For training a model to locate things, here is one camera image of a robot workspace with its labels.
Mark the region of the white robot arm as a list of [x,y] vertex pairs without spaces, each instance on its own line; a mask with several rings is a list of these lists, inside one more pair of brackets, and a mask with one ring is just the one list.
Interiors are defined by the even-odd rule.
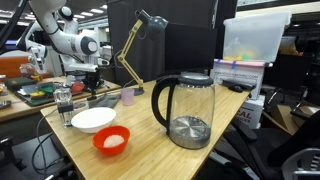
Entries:
[[85,73],[82,80],[91,93],[89,100],[96,100],[96,90],[104,81],[99,67],[104,60],[98,34],[94,30],[78,33],[78,22],[67,0],[28,0],[29,6],[42,30],[48,35],[52,48],[61,56],[67,76],[76,71]]

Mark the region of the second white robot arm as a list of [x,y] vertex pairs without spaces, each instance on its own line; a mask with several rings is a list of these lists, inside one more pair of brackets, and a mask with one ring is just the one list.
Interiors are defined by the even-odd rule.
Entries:
[[47,47],[30,39],[31,35],[42,28],[37,21],[31,22],[16,43],[16,47],[25,52],[29,52],[29,62],[34,65],[39,74],[47,72],[45,58],[47,57]]

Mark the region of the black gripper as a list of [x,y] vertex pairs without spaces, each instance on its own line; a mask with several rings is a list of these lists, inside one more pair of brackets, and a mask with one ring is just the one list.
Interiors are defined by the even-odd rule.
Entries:
[[100,74],[98,72],[86,72],[85,78],[82,80],[85,86],[89,89],[87,100],[90,101],[93,99],[97,99],[97,93],[95,89],[98,89],[101,85]]

